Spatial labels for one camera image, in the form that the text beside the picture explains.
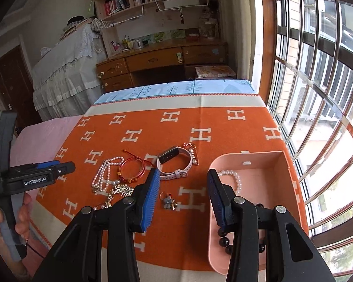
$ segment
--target light blue bedsheet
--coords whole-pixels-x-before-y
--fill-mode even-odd
[[[125,90],[105,93],[94,104],[117,102],[130,98],[159,97],[163,95],[183,94],[217,94],[217,93],[256,93],[251,83],[247,80],[191,80],[187,82],[168,82],[165,84],[135,87]]]

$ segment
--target watch face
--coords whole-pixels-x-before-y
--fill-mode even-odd
[[[179,155],[179,149],[176,146],[173,146],[161,154],[158,155],[158,159],[160,160],[161,164],[164,164],[165,162],[169,161],[170,159],[176,157]]]

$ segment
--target white watch strap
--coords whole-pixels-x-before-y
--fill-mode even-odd
[[[185,169],[177,169],[174,172],[166,173],[166,172],[161,171],[161,162],[157,158],[157,168],[161,172],[161,176],[160,176],[161,180],[172,180],[172,179],[177,179],[177,178],[180,178],[180,177],[187,177],[188,171],[192,167],[192,156],[189,153],[189,151],[184,149],[183,147],[177,146],[177,148],[179,149],[179,153],[180,154],[187,155],[190,158],[190,162],[188,163],[188,165],[187,165],[187,167]]]

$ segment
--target window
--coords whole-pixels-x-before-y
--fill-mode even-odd
[[[300,178],[315,236],[353,217],[353,4],[277,0],[277,12],[268,110]],[[347,281],[353,238],[319,251],[335,279]]]

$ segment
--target box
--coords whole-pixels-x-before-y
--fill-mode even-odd
[[[240,196],[253,204],[262,203],[265,208],[272,209],[277,205],[285,206],[295,220],[301,223],[298,203],[303,202],[297,197],[290,166],[284,151],[268,151],[260,153],[233,153],[224,154],[213,160],[209,169],[214,168],[217,173],[222,170],[233,170],[241,178]],[[236,191],[237,184],[232,175],[219,176],[223,184],[230,185]],[[210,206],[210,227],[208,259],[212,268],[223,275],[227,275],[230,255],[218,244],[220,237],[217,234],[219,226]],[[263,241],[264,231],[259,232],[260,242]],[[233,242],[233,234],[227,237]],[[259,270],[266,268],[266,252],[259,255]]]
[[[200,5],[199,0],[166,0],[163,3],[165,5],[165,9]]]
[[[196,67],[197,78],[227,77],[236,78],[235,72],[226,65]]]

